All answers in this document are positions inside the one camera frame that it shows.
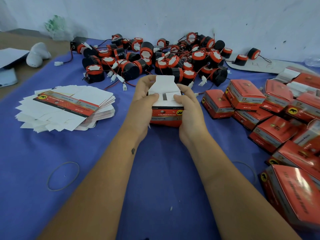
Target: blue tablecloth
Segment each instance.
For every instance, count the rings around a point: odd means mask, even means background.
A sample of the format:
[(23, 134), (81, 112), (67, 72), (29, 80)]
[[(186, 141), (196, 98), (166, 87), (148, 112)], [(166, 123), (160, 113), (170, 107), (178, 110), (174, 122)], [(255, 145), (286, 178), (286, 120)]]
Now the blue tablecloth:
[[(122, 84), (110, 88), (116, 97), (115, 116), (101, 120), (87, 131), (52, 131), (37, 134), (20, 129), (22, 122), (14, 116), (15, 107), (34, 90), (66, 85), (87, 85), (82, 79), (82, 55), (72, 62), (54, 66), (54, 61), (67, 61), (70, 54), (52, 60), (0, 102), (0, 239), (34, 239), (62, 207), (105, 151), (122, 125), (134, 87), (122, 90)], [(230, 69), (229, 79), (247, 79), (258, 88), (274, 74)], [(211, 82), (194, 92), (209, 89)], [(226, 80), (219, 89), (226, 89)], [(91, 84), (104, 89), (110, 79)], [(248, 130), (233, 118), (212, 120), (202, 108), (212, 137), (231, 161), (242, 161), (257, 173), (267, 166), (269, 157), (250, 141)], [(75, 161), (80, 165), (78, 178), (66, 189), (51, 192), (47, 179), (60, 164)], [(245, 165), (235, 163), (252, 183), (254, 174)], [(63, 187), (74, 177), (77, 168), (66, 165), (55, 173), (52, 187)], [(263, 194), (260, 183), (254, 184)], [(299, 233), (303, 239), (320, 239), (319, 234)], [(137, 149), (123, 203), (117, 239), (220, 239), (209, 201), (189, 152), (179, 140), (178, 129), (152, 126)]]

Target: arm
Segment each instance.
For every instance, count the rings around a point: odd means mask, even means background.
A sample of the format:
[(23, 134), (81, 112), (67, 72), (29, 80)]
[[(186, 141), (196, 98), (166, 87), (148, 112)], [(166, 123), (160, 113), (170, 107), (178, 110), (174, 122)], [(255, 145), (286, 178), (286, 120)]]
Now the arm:
[(146, 93), (156, 77), (138, 81), (127, 117), (103, 156), (88, 173), (39, 239), (115, 239), (134, 156), (145, 138), (152, 105)]
[(207, 193), (222, 239), (300, 239), (214, 141), (194, 93), (174, 96), (182, 103), (179, 136), (189, 150)]

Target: pile of red boxes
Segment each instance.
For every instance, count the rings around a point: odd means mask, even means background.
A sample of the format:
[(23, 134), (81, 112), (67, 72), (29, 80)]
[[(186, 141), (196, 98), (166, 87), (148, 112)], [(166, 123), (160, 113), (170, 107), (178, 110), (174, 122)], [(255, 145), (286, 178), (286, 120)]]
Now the pile of red boxes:
[(282, 217), (296, 229), (320, 230), (320, 97), (306, 92), (294, 99), (276, 80), (262, 91), (248, 80), (230, 80), (225, 92), (206, 91), (202, 105), (213, 119), (233, 117), (272, 154), (260, 180)]

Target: person's right hand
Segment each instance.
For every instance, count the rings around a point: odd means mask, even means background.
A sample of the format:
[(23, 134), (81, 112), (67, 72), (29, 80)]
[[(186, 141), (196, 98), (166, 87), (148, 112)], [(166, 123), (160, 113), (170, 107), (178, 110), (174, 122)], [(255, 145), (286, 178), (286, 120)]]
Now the person's right hand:
[(207, 135), (205, 119), (201, 105), (194, 92), (188, 86), (177, 84), (184, 95), (174, 95), (175, 101), (184, 107), (182, 113), (182, 125), (179, 128), (179, 137), (182, 143), (190, 148), (199, 137)]

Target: white wall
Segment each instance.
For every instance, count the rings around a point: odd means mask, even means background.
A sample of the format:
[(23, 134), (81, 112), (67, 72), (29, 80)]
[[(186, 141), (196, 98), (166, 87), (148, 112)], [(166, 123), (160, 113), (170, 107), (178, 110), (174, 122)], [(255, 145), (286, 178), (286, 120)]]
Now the white wall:
[(19, 28), (38, 30), (52, 15), (76, 20), (90, 38), (177, 40), (216, 34), (243, 53), (302, 61), (320, 55), (320, 0), (5, 0)]

